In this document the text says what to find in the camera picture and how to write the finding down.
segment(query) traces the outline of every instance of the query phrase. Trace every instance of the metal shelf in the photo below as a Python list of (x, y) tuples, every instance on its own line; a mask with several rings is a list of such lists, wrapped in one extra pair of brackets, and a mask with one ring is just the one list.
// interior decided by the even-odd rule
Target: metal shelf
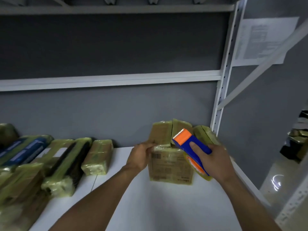
[(231, 0), (0, 0), (0, 15), (202, 13), (234, 8)]

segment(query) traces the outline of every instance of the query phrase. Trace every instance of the hand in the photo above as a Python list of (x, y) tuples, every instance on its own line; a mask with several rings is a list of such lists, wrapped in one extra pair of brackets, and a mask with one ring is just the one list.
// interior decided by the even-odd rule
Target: hand
[(152, 142), (143, 142), (135, 145), (129, 154), (126, 166), (136, 169), (138, 173), (144, 170), (150, 160), (151, 148), (156, 145), (156, 143)]
[(206, 172), (220, 184), (236, 177), (230, 156), (223, 146), (209, 144), (208, 147), (212, 150), (212, 153), (207, 155), (194, 142), (190, 142), (189, 145), (199, 156)]

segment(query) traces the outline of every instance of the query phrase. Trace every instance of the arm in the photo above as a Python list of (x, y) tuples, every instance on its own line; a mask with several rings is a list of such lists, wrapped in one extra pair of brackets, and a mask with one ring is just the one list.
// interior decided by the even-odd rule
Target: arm
[(237, 177), (227, 151), (218, 145), (209, 145), (210, 155), (190, 142), (205, 170), (215, 178), (228, 195), (243, 231), (281, 231), (265, 208), (243, 187)]
[(49, 231), (105, 230), (130, 182), (147, 166), (149, 149), (155, 145), (136, 145), (119, 172), (72, 206)]

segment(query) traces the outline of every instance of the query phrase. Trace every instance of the barcode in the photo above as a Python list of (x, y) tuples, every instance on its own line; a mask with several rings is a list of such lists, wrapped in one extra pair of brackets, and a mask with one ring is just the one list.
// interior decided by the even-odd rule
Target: barcode
[(165, 168), (165, 173), (167, 174), (171, 173), (171, 168)]
[(160, 153), (152, 153), (152, 158), (161, 159), (161, 154)]

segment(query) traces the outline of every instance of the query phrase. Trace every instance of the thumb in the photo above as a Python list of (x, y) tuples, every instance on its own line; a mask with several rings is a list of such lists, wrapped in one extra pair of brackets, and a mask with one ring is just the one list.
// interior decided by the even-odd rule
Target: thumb
[(208, 155), (204, 151), (202, 151), (201, 148), (194, 142), (190, 142), (189, 145), (201, 160), (206, 159), (208, 157)]

